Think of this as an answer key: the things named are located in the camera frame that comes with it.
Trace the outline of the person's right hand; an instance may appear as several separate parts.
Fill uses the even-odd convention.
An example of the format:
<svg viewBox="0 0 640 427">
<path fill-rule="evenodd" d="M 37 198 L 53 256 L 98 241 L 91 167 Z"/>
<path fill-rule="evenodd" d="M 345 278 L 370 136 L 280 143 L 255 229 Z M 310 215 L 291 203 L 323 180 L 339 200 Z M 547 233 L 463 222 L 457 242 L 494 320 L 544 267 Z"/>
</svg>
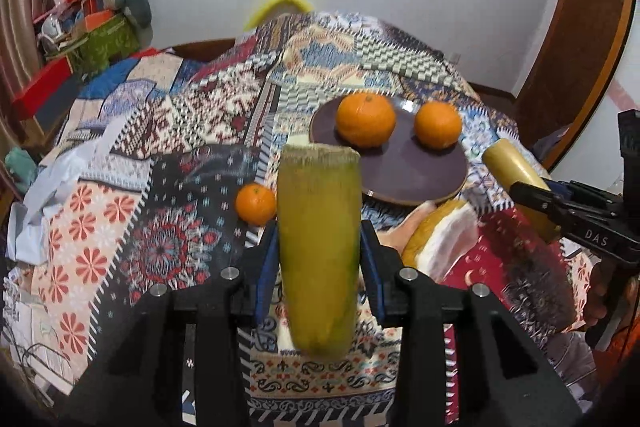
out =
<svg viewBox="0 0 640 427">
<path fill-rule="evenodd" d="M 605 318 L 606 306 L 603 303 L 603 298 L 608 292 L 608 281 L 611 278 L 612 270 L 612 262 L 608 259 L 603 259 L 595 263 L 592 267 L 587 300 L 584 309 L 582 309 L 582 318 L 586 323 L 587 329 L 590 329 L 590 327 Z M 631 277 L 627 282 L 625 298 L 629 310 L 623 320 L 620 321 L 620 327 L 618 329 L 623 329 L 634 323 L 637 315 L 637 313 L 634 312 L 634 300 L 636 300 L 638 284 L 639 282 L 635 277 Z"/>
</svg>

